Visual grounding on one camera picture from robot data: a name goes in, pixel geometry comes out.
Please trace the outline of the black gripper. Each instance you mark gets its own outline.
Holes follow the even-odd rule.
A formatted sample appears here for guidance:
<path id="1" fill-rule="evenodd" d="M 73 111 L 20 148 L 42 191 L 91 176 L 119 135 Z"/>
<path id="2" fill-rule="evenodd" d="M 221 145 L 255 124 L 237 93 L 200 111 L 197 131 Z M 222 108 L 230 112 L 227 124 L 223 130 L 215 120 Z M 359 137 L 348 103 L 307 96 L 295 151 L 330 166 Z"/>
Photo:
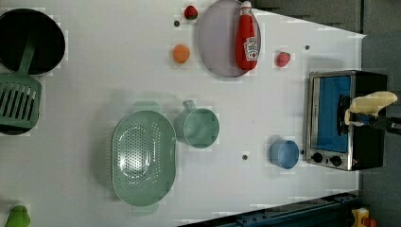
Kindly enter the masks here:
<path id="1" fill-rule="evenodd" d="M 357 126 L 368 126 L 374 127 L 378 124 L 380 120 L 380 116 L 369 115 L 369 114 L 359 114 L 359 113 L 351 113 L 350 122 Z M 401 135 L 401 119 L 396 117 L 382 117 L 382 128 L 384 131 L 389 133 Z"/>

